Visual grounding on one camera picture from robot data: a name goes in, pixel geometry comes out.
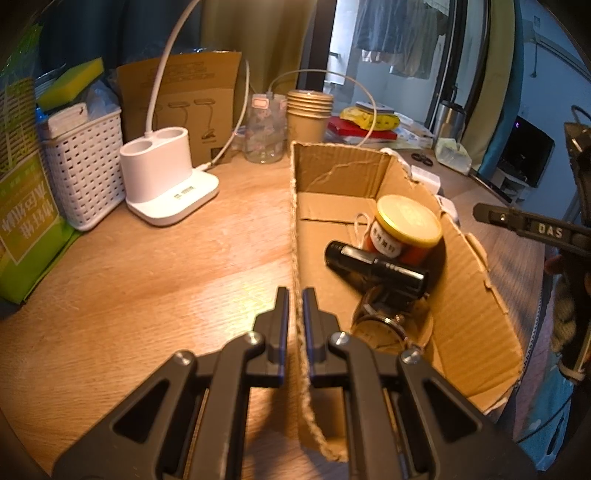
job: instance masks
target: paper cup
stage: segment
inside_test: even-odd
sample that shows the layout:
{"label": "paper cup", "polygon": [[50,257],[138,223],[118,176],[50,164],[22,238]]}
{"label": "paper cup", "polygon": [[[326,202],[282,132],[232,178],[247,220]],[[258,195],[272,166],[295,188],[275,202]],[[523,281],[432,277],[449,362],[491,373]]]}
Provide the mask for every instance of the paper cup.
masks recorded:
{"label": "paper cup", "polygon": [[315,92],[314,90],[292,90],[287,94],[288,98],[303,98],[315,101],[323,101],[332,103],[335,99],[329,93]]}
{"label": "paper cup", "polygon": [[332,106],[333,102],[325,102],[324,100],[313,100],[307,98],[299,98],[299,97],[287,97],[288,102],[297,102],[297,103],[304,103],[305,105],[313,105],[313,106]]}
{"label": "paper cup", "polygon": [[287,108],[296,108],[300,110],[307,110],[310,112],[332,113],[332,105],[314,105],[304,102],[292,102],[290,100],[287,101]]}
{"label": "paper cup", "polygon": [[288,108],[287,112],[291,112],[295,115],[305,116],[308,118],[330,118],[330,112],[312,112],[310,110],[304,110],[303,108]]}
{"label": "paper cup", "polygon": [[287,141],[302,143],[320,143],[324,141],[324,133],[329,117],[300,115],[287,111]]}

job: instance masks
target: cardboard packaging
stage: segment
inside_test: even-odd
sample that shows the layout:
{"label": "cardboard packaging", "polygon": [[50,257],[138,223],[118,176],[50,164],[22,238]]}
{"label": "cardboard packaging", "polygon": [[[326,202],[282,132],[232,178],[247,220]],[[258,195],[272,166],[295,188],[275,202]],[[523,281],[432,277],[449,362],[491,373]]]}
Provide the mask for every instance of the cardboard packaging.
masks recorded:
{"label": "cardboard packaging", "polygon": [[435,196],[411,181],[395,157],[345,145],[291,146],[294,287],[300,360],[300,441],[328,460],[347,460],[340,389],[310,387],[301,291],[314,287],[322,310],[349,330],[360,295],[324,264],[331,240],[356,244],[353,223],[370,218],[386,194],[410,197],[440,219],[443,241],[424,263],[431,273],[428,303],[433,335],[425,352],[432,365],[482,412],[504,404],[521,375],[523,351],[508,309],[488,276],[486,252],[441,211]]}
{"label": "cardboard packaging", "polygon": [[[234,88],[241,56],[240,52],[211,51],[168,59],[153,129],[187,128],[193,167],[212,160],[232,133]],[[117,69],[125,142],[144,134],[159,62],[159,58],[143,60]]]}

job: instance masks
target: metal thermos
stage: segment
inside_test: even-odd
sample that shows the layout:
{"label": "metal thermos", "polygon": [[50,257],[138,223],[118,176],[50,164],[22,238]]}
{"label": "metal thermos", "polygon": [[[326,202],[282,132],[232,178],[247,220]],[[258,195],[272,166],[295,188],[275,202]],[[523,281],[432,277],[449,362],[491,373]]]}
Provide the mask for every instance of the metal thermos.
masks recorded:
{"label": "metal thermos", "polygon": [[442,101],[437,108],[433,134],[435,142],[440,138],[453,138],[457,142],[462,139],[466,121],[466,111],[455,103]]}

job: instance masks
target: yellow lid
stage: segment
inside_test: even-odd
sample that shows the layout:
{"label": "yellow lid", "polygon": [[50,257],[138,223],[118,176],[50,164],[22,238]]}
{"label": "yellow lid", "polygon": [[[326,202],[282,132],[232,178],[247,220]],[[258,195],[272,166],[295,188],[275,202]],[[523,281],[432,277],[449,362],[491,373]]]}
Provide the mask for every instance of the yellow lid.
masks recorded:
{"label": "yellow lid", "polygon": [[432,248],[443,236],[441,223],[427,207],[400,195],[378,200],[376,220],[397,240],[421,248]]}

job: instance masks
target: white string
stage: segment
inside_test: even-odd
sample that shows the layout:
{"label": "white string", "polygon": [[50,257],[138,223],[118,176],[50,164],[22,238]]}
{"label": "white string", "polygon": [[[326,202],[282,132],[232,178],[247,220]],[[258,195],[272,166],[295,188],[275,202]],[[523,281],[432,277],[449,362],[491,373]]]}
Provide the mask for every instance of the white string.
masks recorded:
{"label": "white string", "polygon": [[378,106],[375,104],[374,97],[372,97],[371,93],[369,93],[369,90],[367,88],[365,88],[360,82],[358,82],[354,78],[351,78],[351,77],[349,77],[347,75],[343,75],[342,73],[339,73],[339,72],[331,72],[330,70],[323,70],[323,69],[300,69],[300,70],[292,70],[290,72],[282,73],[275,80],[273,80],[269,84],[268,91],[270,92],[272,90],[272,88],[275,85],[276,81],[279,80],[280,78],[283,78],[286,75],[291,75],[293,73],[301,73],[301,72],[331,73],[332,75],[336,75],[336,76],[339,76],[339,77],[343,77],[344,79],[350,80],[351,82],[353,82],[355,85],[357,85],[359,88],[361,88],[363,90],[363,92],[365,93],[365,95],[368,96],[369,101],[371,102],[371,106],[374,109],[374,120],[371,122],[371,127],[369,128],[367,134],[363,137],[362,141],[357,144],[357,146],[358,147],[361,147],[361,145],[363,145],[365,142],[367,142],[367,140],[369,139],[369,137],[371,136],[371,134],[374,133],[375,124],[376,124],[376,122],[378,120]]}
{"label": "white string", "polygon": [[[365,222],[366,222],[365,231],[363,232],[363,235],[361,235],[361,236],[359,235],[359,217],[364,217]],[[363,241],[365,240],[365,237],[369,233],[369,229],[371,228],[370,223],[371,223],[371,220],[369,218],[369,215],[367,215],[367,213],[359,212],[355,216],[355,223],[353,224],[353,231],[355,231],[355,240],[357,240],[357,248],[363,248]]]}

